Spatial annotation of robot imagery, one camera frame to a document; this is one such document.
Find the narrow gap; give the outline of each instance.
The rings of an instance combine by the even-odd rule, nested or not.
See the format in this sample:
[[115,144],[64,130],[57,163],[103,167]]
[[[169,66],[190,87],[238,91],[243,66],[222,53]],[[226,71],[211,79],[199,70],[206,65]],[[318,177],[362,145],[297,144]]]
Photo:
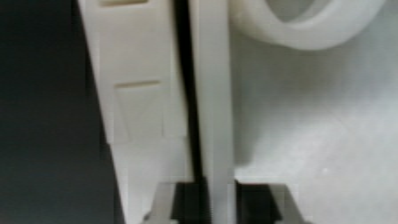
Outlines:
[[192,160],[194,180],[195,182],[201,182],[204,179],[204,175],[202,175],[202,157],[201,157],[190,7],[188,7],[188,0],[172,0],[172,3],[174,3],[179,66],[183,73],[183,86],[185,86],[186,107],[188,107],[188,137],[190,137],[190,157],[192,157],[190,160]]

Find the white plastic part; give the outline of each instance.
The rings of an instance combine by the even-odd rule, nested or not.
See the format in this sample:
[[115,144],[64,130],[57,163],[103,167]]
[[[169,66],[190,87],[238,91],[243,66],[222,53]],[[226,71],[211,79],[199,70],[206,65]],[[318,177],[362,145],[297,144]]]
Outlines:
[[158,184],[190,181],[192,170],[170,1],[123,2],[80,0],[80,8],[124,219],[139,224]]
[[211,223],[236,223],[227,0],[190,0]]
[[322,50],[357,35],[385,0],[314,0],[304,14],[282,22],[266,0],[231,0],[231,17],[243,33],[259,41],[300,50]]

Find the white wall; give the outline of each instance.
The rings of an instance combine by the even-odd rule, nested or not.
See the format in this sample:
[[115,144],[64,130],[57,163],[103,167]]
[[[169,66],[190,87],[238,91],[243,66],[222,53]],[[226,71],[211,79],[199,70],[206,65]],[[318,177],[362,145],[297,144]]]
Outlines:
[[314,224],[398,220],[396,12],[318,52],[231,28],[236,177],[288,184]]

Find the white tape roll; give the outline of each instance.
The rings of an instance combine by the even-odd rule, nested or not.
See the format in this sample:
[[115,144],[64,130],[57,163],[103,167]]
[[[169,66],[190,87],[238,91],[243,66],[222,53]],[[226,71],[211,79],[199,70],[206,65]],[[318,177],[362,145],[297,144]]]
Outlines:
[[259,41],[300,50],[322,50],[357,35],[385,0],[314,0],[304,14],[282,22],[266,0],[231,0],[233,23]]

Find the rectangular recess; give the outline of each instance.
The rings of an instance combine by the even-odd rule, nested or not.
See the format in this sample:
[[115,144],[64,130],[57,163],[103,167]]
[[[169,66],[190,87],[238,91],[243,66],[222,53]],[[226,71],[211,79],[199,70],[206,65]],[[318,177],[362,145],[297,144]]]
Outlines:
[[119,6],[147,3],[149,0],[99,0],[101,6]]

